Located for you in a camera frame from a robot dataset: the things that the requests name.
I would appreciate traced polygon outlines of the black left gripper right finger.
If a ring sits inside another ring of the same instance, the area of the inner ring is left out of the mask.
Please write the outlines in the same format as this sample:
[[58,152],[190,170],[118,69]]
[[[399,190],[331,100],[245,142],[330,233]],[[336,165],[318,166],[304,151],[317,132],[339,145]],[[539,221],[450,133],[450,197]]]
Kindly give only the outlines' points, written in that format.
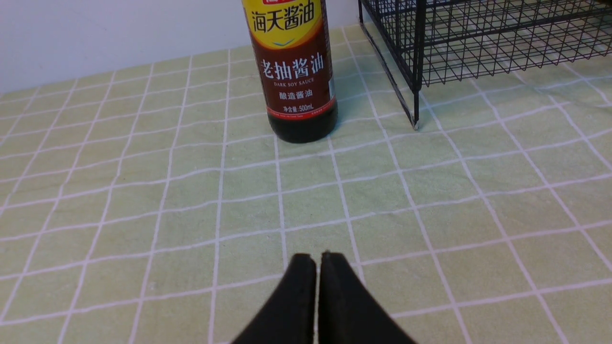
[[414,344],[339,252],[323,252],[318,301],[320,344]]

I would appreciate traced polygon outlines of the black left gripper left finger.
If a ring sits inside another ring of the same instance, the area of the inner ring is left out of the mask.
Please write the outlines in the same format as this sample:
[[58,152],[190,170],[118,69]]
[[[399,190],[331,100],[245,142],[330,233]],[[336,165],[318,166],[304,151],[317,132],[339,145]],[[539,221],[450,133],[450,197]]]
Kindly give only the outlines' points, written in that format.
[[292,256],[273,293],[234,344],[312,344],[317,266],[307,253]]

